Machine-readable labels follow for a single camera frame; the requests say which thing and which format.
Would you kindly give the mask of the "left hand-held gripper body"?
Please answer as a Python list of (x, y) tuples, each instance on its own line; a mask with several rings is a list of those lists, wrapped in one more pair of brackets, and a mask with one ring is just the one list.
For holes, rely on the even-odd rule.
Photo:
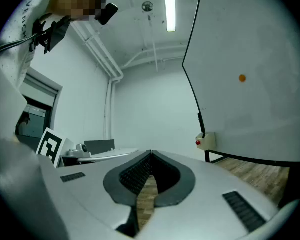
[(91, 157), (85, 144), (75, 144), (50, 128), (45, 129), (36, 154), (48, 157), (55, 168), (76, 165), (78, 159)]

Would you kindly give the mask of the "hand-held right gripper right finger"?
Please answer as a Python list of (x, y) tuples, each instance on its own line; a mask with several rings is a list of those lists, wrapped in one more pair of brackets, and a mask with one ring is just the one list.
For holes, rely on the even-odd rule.
[(246, 230), (223, 195), (238, 192), (266, 221), (278, 213), (263, 193), (222, 167), (183, 155), (163, 155), (190, 168), (196, 178), (191, 194), (180, 204), (156, 208), (139, 240), (237, 240)]

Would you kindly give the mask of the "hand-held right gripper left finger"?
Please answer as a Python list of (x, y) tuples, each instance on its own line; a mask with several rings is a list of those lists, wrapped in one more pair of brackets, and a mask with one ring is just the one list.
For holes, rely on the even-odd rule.
[(140, 240), (137, 199), (148, 179), (152, 152), (55, 168), (39, 157), (48, 193), (67, 240)]

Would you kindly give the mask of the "dark glass door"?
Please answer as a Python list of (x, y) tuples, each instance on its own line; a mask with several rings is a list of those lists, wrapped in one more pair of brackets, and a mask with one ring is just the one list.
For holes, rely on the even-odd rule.
[(29, 146), (38, 145), (46, 128), (53, 126), (62, 88), (34, 68), (29, 68), (19, 88), (27, 101), (24, 112), (28, 114), (16, 128), (16, 137), (20, 142)]

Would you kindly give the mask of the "grey desk partition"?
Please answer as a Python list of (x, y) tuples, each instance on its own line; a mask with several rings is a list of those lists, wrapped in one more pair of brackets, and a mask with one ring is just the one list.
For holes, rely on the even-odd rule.
[(115, 140), (88, 140), (84, 141), (84, 144), (87, 147), (87, 151), (92, 155), (97, 155), (115, 149)]

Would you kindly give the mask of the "white desk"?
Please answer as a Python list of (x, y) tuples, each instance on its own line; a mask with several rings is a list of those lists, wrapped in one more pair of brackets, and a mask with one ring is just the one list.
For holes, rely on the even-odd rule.
[(99, 153), (99, 154), (90, 154), (89, 157), (75, 157), (75, 156), (63, 156), (62, 160), (65, 162), (78, 162), (78, 163), (94, 163), (107, 161), (119, 157), (124, 157), (136, 153), (138, 148), (120, 148), (114, 149), (111, 151)]

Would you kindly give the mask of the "beige pen tray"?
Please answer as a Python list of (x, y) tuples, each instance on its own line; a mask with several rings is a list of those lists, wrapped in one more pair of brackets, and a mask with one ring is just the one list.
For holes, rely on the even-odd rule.
[(213, 151), (216, 148), (216, 136), (214, 132), (206, 132), (205, 137), (200, 133), (196, 136), (195, 141), (200, 141), (200, 145), (196, 145), (200, 150)]

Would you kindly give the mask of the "black capped pen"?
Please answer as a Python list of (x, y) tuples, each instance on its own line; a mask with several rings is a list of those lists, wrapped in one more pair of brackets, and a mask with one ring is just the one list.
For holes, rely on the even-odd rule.
[(198, 120), (199, 120), (199, 124), (200, 124), (200, 129), (201, 129), (202, 136), (205, 137), (205, 135), (206, 135), (206, 129), (205, 129), (205, 125), (204, 125), (204, 122), (203, 122), (202, 114), (199, 112), (197, 114), (197, 116), (198, 116)]

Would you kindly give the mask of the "black chest clip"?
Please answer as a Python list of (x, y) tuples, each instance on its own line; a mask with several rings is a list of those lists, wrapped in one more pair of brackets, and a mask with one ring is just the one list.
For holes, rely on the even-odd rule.
[(65, 38), (71, 22), (71, 18), (65, 16), (58, 22), (53, 21), (51, 26), (44, 30), (46, 21), (41, 23), (37, 19), (33, 24), (32, 34), (34, 37), (31, 38), (29, 51), (33, 52), (37, 46), (41, 45), (44, 47), (44, 54), (51, 52)]

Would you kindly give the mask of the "person in white clothing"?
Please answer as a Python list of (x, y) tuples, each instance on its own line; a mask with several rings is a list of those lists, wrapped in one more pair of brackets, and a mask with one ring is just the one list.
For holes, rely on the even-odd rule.
[[(22, 0), (5, 23), (0, 33), (0, 46), (33, 35), (33, 24), (51, 10), (60, 14), (65, 9), (61, 3), (70, 0)], [(0, 70), (13, 87), (19, 89), (25, 79), (35, 53), (29, 51), (30, 42), (0, 52)]]

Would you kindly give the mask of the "white ceiling pipe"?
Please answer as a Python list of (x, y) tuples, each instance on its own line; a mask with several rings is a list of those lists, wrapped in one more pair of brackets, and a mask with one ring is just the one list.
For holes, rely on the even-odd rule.
[(140, 66), (147, 63), (155, 63), (170, 60), (170, 59), (182, 59), (186, 53), (186, 45), (173, 45), (155, 47), (146, 49), (134, 54), (127, 62), (125, 62), (120, 68), (122, 70), (132, 67)]

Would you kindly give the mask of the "round ceiling detector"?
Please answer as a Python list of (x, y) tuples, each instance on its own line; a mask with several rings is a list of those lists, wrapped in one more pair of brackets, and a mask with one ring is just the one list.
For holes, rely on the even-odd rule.
[(144, 12), (151, 12), (154, 9), (154, 4), (150, 1), (145, 1), (142, 3), (141, 8)]

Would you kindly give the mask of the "long ceiling light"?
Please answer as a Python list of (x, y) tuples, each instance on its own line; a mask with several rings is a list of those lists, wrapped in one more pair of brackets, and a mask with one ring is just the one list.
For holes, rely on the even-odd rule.
[(176, 0), (164, 0), (167, 32), (176, 31)]

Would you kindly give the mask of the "white wall pipes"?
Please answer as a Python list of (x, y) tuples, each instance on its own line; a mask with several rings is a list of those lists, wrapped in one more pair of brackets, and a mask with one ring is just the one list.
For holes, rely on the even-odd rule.
[(110, 140), (113, 138), (112, 108), (115, 103), (116, 84), (124, 78), (124, 73), (106, 48), (100, 37), (100, 32), (96, 31), (91, 23), (73, 22), (72, 28), (83, 41), (83, 45), (94, 56), (98, 66), (109, 76), (104, 110), (104, 138)]

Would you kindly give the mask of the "large white board panel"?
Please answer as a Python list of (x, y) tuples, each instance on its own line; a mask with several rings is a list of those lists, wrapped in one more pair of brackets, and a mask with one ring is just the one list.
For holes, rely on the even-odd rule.
[(182, 66), (210, 152), (300, 163), (300, 26), (281, 0), (198, 0)]

